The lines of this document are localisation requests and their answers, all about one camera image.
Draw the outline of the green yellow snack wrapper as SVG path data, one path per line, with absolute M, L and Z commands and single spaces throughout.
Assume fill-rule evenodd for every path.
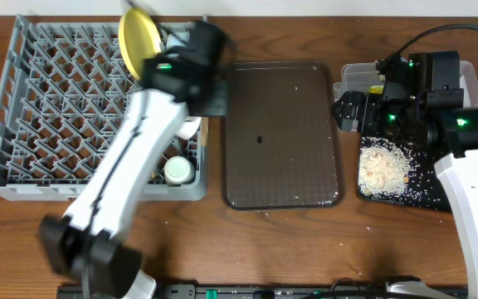
M 368 92 L 372 94 L 382 94 L 384 86 L 370 86 Z

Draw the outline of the pink-white bowl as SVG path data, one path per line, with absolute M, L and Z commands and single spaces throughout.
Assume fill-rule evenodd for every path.
M 201 122 L 202 118 L 199 116 L 186 117 L 180 129 L 177 131 L 176 136 L 183 140 L 189 140 L 198 132 Z

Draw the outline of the light blue bowl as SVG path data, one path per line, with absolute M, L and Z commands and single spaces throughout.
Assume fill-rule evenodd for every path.
M 165 42 L 165 49 L 171 50 L 175 47 L 185 47 L 190 39 L 189 32 L 173 32 L 168 34 Z

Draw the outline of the small white cup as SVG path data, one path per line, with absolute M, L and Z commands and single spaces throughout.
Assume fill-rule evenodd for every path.
M 190 184 L 195 179 L 193 164 L 182 156 L 174 156 L 168 159 L 163 170 L 168 184 Z

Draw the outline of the yellow plate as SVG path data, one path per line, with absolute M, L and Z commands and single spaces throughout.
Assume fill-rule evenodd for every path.
M 144 61 L 161 49 L 161 36 L 149 14 L 140 7 L 129 9 L 119 21 L 119 49 L 130 74 L 141 80 Z

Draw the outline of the wooden chopstick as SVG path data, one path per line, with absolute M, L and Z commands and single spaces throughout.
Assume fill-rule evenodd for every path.
M 207 123 L 207 118 L 203 117 L 201 120 L 201 135 L 198 139 L 199 143 L 201 146 L 206 146 L 207 145 L 207 136 L 208 136 L 208 123 Z

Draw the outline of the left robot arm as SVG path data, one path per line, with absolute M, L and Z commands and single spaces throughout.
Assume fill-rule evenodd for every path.
M 189 116 L 224 116 L 229 85 L 209 97 L 178 102 L 158 89 L 137 91 L 113 144 L 90 182 L 63 216 L 47 214 L 39 238 L 54 272 L 80 282 L 92 298 L 150 298 L 156 281 L 141 268 L 142 254 L 124 246 L 135 209 L 154 168 Z

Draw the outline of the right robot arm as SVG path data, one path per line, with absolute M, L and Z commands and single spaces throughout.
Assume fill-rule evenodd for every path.
M 348 64 L 332 108 L 361 136 L 358 194 L 452 213 L 478 298 L 478 81 L 456 51 Z

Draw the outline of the pile of rice waste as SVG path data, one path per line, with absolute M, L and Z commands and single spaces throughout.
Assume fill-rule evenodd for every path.
M 410 159 L 398 148 L 362 148 L 358 186 L 365 195 L 400 195 L 407 189 L 411 171 Z

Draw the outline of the black waste tray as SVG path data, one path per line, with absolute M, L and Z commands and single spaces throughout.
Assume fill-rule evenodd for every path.
M 365 195 L 358 183 L 357 193 L 361 199 L 448 213 L 451 211 L 445 191 L 435 174 L 432 157 L 425 149 L 413 143 L 393 143 L 384 138 L 363 136 L 360 140 L 359 156 L 362 148 L 372 146 L 400 149 L 410 159 L 412 171 L 408 175 L 407 189 L 400 195 Z

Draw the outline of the clear plastic bin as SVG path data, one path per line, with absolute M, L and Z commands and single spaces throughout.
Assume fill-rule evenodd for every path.
M 349 131 L 357 131 L 362 136 L 382 136 L 383 133 L 377 129 L 365 129 L 356 120 L 344 120 L 347 113 L 343 111 L 342 105 L 337 105 L 346 91 L 368 92 L 370 87 L 384 85 L 384 79 L 377 73 L 375 64 L 373 62 L 347 64 L 341 70 L 341 78 L 341 82 L 333 84 L 335 99 L 332 115 L 337 126 L 340 128 L 345 122 L 351 125 Z M 460 87 L 464 89 L 463 106 L 478 106 L 478 80 L 475 68 L 468 61 L 460 61 Z

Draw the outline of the dark brown serving tray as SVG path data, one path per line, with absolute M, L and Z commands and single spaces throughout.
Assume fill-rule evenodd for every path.
M 337 205 L 344 168 L 329 68 L 319 61 L 244 62 L 228 82 L 225 203 L 240 211 Z

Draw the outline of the grey plastic dish rack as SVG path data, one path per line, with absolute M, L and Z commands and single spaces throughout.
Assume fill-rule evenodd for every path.
M 77 198 L 120 128 L 138 83 L 115 22 L 17 16 L 0 80 L 0 197 Z

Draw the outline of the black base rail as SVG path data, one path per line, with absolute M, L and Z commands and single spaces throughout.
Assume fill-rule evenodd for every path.
M 334 291 L 365 291 L 366 287 L 350 285 L 338 285 Z M 295 299 L 303 298 L 321 292 L 330 291 L 328 288 L 292 288 L 292 287 L 197 287 L 188 284 L 168 284 L 158 287 L 153 298 L 159 299 L 252 299 L 252 298 L 276 298 Z M 467 298 L 465 288 L 439 288 L 439 291 L 455 298 Z M 59 286 L 56 290 L 56 299 L 81 299 L 84 298 L 80 287 Z

